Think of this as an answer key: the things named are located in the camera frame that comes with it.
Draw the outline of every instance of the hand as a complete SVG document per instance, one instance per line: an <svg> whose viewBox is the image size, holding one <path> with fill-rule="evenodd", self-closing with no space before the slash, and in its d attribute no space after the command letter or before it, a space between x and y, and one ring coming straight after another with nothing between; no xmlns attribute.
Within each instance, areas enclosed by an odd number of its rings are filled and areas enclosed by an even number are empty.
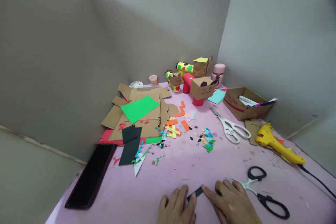
<svg viewBox="0 0 336 224"><path fill-rule="evenodd" d="M168 199L163 195L159 206L159 215L157 224L194 224L196 214L196 194L193 192L187 207L183 210L185 198L187 196L188 186L182 186L181 190L176 188Z"/></svg>
<svg viewBox="0 0 336 224"><path fill-rule="evenodd" d="M215 184L222 196L202 185L221 224L262 224L243 186L237 182L224 180Z"/></svg>

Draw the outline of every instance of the finger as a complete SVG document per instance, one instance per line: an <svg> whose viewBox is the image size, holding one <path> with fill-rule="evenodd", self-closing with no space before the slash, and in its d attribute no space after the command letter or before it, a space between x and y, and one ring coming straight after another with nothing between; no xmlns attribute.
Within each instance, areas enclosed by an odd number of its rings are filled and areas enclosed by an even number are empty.
<svg viewBox="0 0 336 224"><path fill-rule="evenodd" d="M237 189L231 184L229 180L224 180L223 184L231 191L231 192L236 192Z"/></svg>
<svg viewBox="0 0 336 224"><path fill-rule="evenodd" d="M202 190L204 192L204 194L208 197L208 199L210 200L210 202L213 202L216 206L219 207L219 197L216 193L214 193L213 191L211 191L209 188L207 188L205 185L202 185Z"/></svg>
<svg viewBox="0 0 336 224"><path fill-rule="evenodd" d="M217 180L215 184L215 188L220 191L222 196L226 196L230 193L229 188L227 188L221 181Z"/></svg>
<svg viewBox="0 0 336 224"><path fill-rule="evenodd" d="M175 203L176 203L177 196L178 196L178 194L179 194L179 191L180 191L180 189L178 189L178 188L176 188L176 189L173 191L173 193L172 193L171 196L170 196L170 199L169 199L167 208L169 208L169 209L171 209L171 210L174 208Z"/></svg>
<svg viewBox="0 0 336 224"><path fill-rule="evenodd" d="M196 206L196 193L191 194L189 203L182 214L183 223L190 223Z"/></svg>
<svg viewBox="0 0 336 224"><path fill-rule="evenodd" d="M196 214L194 213L191 218L191 224L195 224L196 222Z"/></svg>
<svg viewBox="0 0 336 224"><path fill-rule="evenodd" d="M168 196L163 195L160 201L159 211L163 211L168 204Z"/></svg>
<svg viewBox="0 0 336 224"><path fill-rule="evenodd" d="M182 214L183 212L183 206L185 198L187 196L187 192L188 192L188 186L184 185L182 186L181 190L178 193L174 208L178 210L179 214Z"/></svg>
<svg viewBox="0 0 336 224"><path fill-rule="evenodd" d="M238 181L233 181L232 185L238 190L238 192L241 192L242 194L247 195L246 190Z"/></svg>
<svg viewBox="0 0 336 224"><path fill-rule="evenodd" d="M218 207L216 207L212 202L211 202L211 205L215 209L215 212L216 212L216 214L218 216L218 219L219 219L220 223L221 224L228 224L228 222L226 221L226 217L223 214L223 212Z"/></svg>

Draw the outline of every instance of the pink thermos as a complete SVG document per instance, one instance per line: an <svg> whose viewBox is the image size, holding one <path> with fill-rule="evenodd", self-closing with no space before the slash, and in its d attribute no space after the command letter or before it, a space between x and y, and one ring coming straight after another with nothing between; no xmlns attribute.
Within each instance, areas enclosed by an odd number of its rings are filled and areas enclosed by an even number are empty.
<svg viewBox="0 0 336 224"><path fill-rule="evenodd" d="M225 65L224 64L216 64L213 67L213 73L211 74L211 80L219 80L218 85L216 88L219 88L223 81L223 75L224 75Z"/></svg>

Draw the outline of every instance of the scissors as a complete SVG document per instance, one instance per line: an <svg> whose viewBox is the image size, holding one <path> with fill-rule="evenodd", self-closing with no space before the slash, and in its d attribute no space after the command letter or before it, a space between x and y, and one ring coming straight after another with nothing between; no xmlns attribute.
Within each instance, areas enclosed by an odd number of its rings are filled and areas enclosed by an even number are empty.
<svg viewBox="0 0 336 224"><path fill-rule="evenodd" d="M251 137L251 133L247 129L245 129L243 126L240 126L240 125L235 124L235 123L233 123L229 120L226 120L216 110L214 110L212 108L211 108L211 110L215 115L217 115L219 120L222 122L223 127L224 127L225 136L231 143L239 144L239 142L240 142L239 136L241 136L244 139L249 139Z"/></svg>
<svg viewBox="0 0 336 224"><path fill-rule="evenodd" d="M258 169L258 170L260 170L260 171L262 172L262 175L260 175L260 176L254 176L254 175L251 173L251 170L253 170L253 169ZM246 183L242 183L242 182L237 181L237 180L236 180L236 181L239 182L239 183L241 183L241 185L244 187L245 190L247 189L247 190L250 190L251 192L253 192L253 193L258 197L258 200L261 202L261 204L262 204L268 211L270 211L272 214L274 214L276 217L279 217L280 219L288 219L288 218L289 218L289 211L288 211L287 207L285 207L284 204L282 204L282 203L280 203L280 202L274 200L274 199L273 199L271 196L269 196L269 195L267 195L267 196L261 195L261 194L257 193L256 191L252 190L251 187L250 187L250 184L251 184L252 182L255 182L255 181L261 181L263 178L265 178L265 177L267 176L267 173L266 173L263 169L261 169L259 166L252 166L252 167L249 169L249 171L247 172L247 176L248 176L249 178L248 178L248 181L247 181ZM268 207L268 205L267 205L267 201L272 202L272 203L274 203L274 204L280 206L280 207L285 211L285 215L284 215L284 216L283 216L283 215L279 215L279 214L277 214L276 212L274 212L271 208Z"/></svg>

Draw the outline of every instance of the yellow glue gun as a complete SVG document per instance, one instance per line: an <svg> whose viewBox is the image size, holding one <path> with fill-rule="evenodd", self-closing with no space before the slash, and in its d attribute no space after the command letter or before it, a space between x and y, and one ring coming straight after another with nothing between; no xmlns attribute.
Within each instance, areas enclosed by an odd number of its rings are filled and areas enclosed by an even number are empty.
<svg viewBox="0 0 336 224"><path fill-rule="evenodd" d="M306 163L306 160L303 157L296 155L291 152L291 150L287 149L285 146L281 145L273 136L273 127L270 123L265 123L261 126L259 133L256 138L256 142L262 146L271 146L273 149L278 151L281 155L283 155L286 159L288 159L291 163L297 165L303 165Z"/></svg>

